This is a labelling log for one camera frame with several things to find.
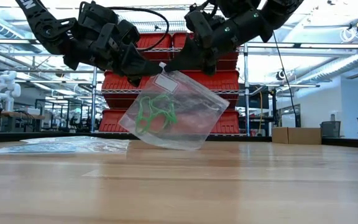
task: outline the white robot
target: white robot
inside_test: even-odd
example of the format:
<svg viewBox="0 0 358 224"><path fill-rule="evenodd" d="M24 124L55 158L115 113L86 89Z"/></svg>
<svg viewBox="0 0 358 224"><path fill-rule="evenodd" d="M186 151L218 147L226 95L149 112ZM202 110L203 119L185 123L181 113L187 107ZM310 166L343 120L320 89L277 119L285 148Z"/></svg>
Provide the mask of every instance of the white robot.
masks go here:
<svg viewBox="0 0 358 224"><path fill-rule="evenodd" d="M15 83L17 73L5 71L0 75L0 109L5 111L13 111L14 98L20 97L21 87ZM5 101L5 107L2 107L2 102Z"/></svg>

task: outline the clear plastic sheet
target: clear plastic sheet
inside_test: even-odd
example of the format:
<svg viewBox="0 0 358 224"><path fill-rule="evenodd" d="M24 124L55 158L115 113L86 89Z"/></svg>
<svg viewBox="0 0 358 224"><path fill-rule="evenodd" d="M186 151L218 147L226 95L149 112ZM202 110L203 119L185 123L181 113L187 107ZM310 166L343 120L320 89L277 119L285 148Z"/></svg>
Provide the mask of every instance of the clear plastic sheet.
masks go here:
<svg viewBox="0 0 358 224"><path fill-rule="evenodd" d="M142 141L170 149L199 149L229 106L181 72L151 77L120 120Z"/></svg>
<svg viewBox="0 0 358 224"><path fill-rule="evenodd" d="M23 140L29 144L0 149L0 154L13 153L126 153L129 140L102 139L88 136Z"/></svg>

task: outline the cardboard box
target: cardboard box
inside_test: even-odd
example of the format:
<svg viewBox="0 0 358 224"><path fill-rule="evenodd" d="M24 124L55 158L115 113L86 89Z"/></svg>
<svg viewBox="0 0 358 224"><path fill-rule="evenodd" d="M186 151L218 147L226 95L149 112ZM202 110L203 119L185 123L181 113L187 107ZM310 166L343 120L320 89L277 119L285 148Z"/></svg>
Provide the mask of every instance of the cardboard box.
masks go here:
<svg viewBox="0 0 358 224"><path fill-rule="evenodd" d="M320 128L273 128L273 143L321 144Z"/></svg>

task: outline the red plastic crate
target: red plastic crate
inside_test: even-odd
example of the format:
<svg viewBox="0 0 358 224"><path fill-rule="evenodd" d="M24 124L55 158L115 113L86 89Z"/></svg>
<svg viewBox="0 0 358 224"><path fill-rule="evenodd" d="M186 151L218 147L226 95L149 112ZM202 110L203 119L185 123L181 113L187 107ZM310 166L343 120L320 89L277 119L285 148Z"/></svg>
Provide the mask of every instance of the red plastic crate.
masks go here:
<svg viewBox="0 0 358 224"><path fill-rule="evenodd" d="M104 110L103 119L100 124L100 132L122 132L127 133L128 131L119 125L119 120L124 116L125 110ZM156 120L156 126L162 126L163 119ZM188 132L188 127L183 129L180 125L174 126L175 132ZM215 127L211 131L213 134L239 134L239 113L236 111L225 111L216 123Z"/></svg>
<svg viewBox="0 0 358 224"><path fill-rule="evenodd" d="M200 71L182 71L185 75L196 80L210 90L238 90L239 72L232 71L218 71L212 77L205 75ZM126 77L120 77L113 74L113 72L105 72L105 79L102 85L103 90L141 90L146 86L150 77L143 77L139 87L134 87L128 83ZM137 94L118 94L108 93L104 94L104 99L110 108L128 108L136 99ZM237 104L238 95L223 94L222 98L230 101L229 109L234 109Z"/></svg>
<svg viewBox="0 0 358 224"><path fill-rule="evenodd" d="M148 48L157 43L163 34L141 34L137 43L138 48ZM168 34L155 48L168 49L172 47L172 36ZM171 52L143 52L142 55L149 60L171 60Z"/></svg>
<svg viewBox="0 0 358 224"><path fill-rule="evenodd" d="M187 33L176 33L173 35L173 47L174 48L183 48L185 46L186 42L186 36L190 35L190 37L193 37L193 34L187 34ZM226 55L223 55L216 65L217 70L235 70L237 67L237 59L239 57L238 52L232 52L228 53Z"/></svg>

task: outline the green object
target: green object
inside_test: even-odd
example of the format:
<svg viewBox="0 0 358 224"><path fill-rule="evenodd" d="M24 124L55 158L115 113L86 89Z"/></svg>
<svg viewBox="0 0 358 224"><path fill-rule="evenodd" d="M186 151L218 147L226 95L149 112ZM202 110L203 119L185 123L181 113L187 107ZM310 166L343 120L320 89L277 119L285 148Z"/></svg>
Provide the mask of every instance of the green object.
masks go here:
<svg viewBox="0 0 358 224"><path fill-rule="evenodd" d="M143 113L144 113L143 102L146 101L146 100L149 101L149 103L148 103L149 110L150 110L150 116L149 117L145 117L143 115ZM169 101L169 110L168 111L160 109L160 108L155 106L155 103L158 102L158 101L161 101L161 100L168 100ZM162 130L164 130L169 124L172 124L172 123L175 124L175 123L178 122L177 116L175 114L175 108L173 106L173 102L169 98L169 96L166 95L166 94L159 95L159 96L155 97L154 99L151 99L149 96L145 96L142 99L140 99L139 104L140 104L139 105L139 112L137 114L136 122L135 122L136 133L138 133L138 134L144 134L146 132L159 133ZM151 125L152 125L152 121L157 116L159 116L161 114L164 115L164 117L165 117L165 122L164 122L164 125L162 126L161 130L158 130L158 131L150 130ZM145 121L146 125L141 125L140 122L142 122L142 121Z"/></svg>

